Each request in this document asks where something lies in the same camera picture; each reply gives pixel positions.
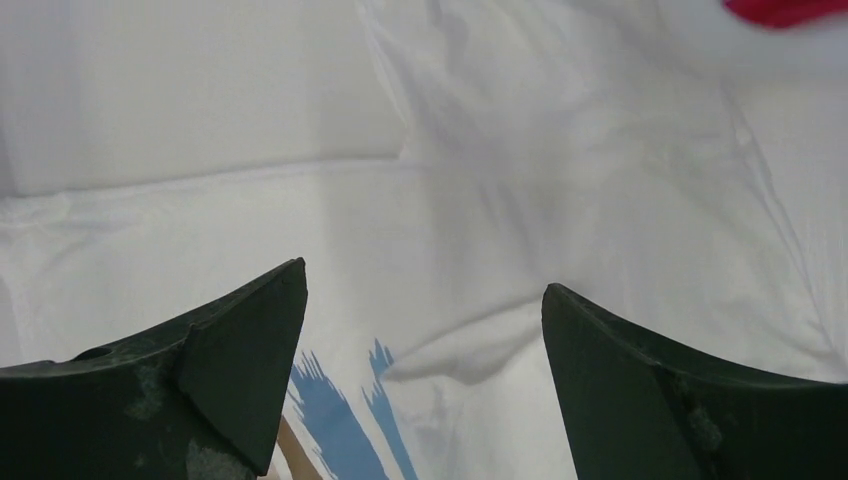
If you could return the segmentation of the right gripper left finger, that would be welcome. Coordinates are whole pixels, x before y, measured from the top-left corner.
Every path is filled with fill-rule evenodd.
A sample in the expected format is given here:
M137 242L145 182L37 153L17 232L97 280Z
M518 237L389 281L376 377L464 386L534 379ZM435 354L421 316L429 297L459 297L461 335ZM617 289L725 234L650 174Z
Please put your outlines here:
M297 258L71 360L3 368L2 477L264 476L307 297Z

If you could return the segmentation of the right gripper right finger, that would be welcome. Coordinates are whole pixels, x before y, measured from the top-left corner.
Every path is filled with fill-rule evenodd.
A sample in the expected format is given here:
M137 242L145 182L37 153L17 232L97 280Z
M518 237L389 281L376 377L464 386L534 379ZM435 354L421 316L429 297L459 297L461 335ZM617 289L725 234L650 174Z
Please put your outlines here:
M560 285L542 331L581 479L843 479L847 388L730 362Z

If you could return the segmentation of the white printed t shirt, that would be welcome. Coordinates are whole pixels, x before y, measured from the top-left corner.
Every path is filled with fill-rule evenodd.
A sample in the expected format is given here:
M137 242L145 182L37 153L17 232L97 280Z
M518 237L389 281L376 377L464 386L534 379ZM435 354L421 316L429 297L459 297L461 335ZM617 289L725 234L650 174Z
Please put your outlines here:
M595 1L367 9L413 107L396 160L1 204L20 358L66 360L292 257L309 301L285 415L327 479L570 479L543 352L563 284L718 357L843 381L739 111Z

